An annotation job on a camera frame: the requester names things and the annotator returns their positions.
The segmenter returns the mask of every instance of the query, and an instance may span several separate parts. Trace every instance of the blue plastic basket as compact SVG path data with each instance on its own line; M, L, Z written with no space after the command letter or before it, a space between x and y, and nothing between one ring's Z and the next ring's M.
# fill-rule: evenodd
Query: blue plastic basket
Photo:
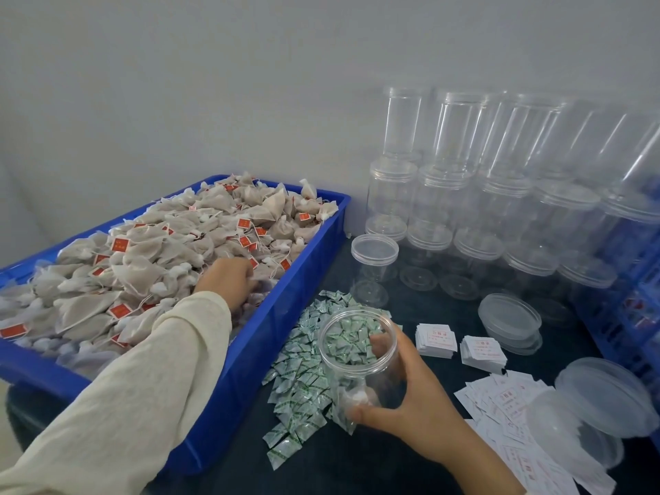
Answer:
M616 265L630 250L636 259L602 290L584 288L572 297L573 307L603 357L628 368L644 382L660 413L660 231L648 242L634 222L623 222L599 251ZM660 451L660 429L651 434Z
M212 185L226 177L227 175L214 175L192 187L198 190L202 182ZM262 182L271 187L277 185L275 182ZM287 185L286 188L296 192L301 190L300 186L293 185ZM229 346L224 368L206 408L184 442L169 455L165 469L172 473L200 473L227 449L232 434L243 419L243 414L252 402L263 376L346 239L344 215L351 197L328 190L318 190L318 196L324 200L336 200L339 211L321 226L314 239L293 262ZM95 231L107 232L113 226L121 224L123 219L142 215L149 205L6 267L0 271L0 287L11 280L18 283L27 282L32 277L37 260L54 261L57 252L71 241L86 238ZM0 377L11 383L25 382L35 385L69 401L75 399L90 383L84 377L56 365L53 360L41 357L35 351L3 340L0 340Z

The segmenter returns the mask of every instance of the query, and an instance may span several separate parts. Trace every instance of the white wall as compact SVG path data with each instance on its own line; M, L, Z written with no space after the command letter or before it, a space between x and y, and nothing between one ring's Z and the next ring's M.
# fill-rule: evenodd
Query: white wall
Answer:
M0 0L0 159L53 239L210 174L348 192L381 87L658 96L659 0Z
M0 268L48 245L16 181L0 161Z

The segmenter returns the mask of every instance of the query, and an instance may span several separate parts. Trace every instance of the stack of lids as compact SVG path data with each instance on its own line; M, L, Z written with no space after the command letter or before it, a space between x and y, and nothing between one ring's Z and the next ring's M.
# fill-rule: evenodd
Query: stack of lids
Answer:
M529 356L543 343L539 314L518 297L487 295L479 304L478 314L488 335L508 352Z
M569 364L527 408L534 440L578 482L598 479L623 460L621 438L648 436L660 425L639 379L615 363L583 357Z

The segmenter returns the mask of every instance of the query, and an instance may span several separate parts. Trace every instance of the pile of green packets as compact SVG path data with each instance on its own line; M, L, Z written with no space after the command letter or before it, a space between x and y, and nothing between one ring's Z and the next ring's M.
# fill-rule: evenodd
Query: pile of green packets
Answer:
M326 418L349 434L355 429L333 402L326 369L321 364L317 334L332 315L359 304L351 294L341 291L322 290L319 296L327 299L315 299L302 311L298 324L261 382L266 385L275 381L268 402L275 404L275 414L280 422L263 437L270 448L268 459L273 470L326 425ZM391 317L388 311L380 312ZM329 329L328 353L344 364L374 362L376 357L369 336L380 332L380 324L375 319L343 319L338 326Z

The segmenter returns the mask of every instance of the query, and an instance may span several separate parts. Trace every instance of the sleeve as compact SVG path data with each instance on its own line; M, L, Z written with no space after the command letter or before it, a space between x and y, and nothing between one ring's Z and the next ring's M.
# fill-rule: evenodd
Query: sleeve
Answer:
M138 494L206 406L231 328L219 295L181 300L0 474L0 494Z

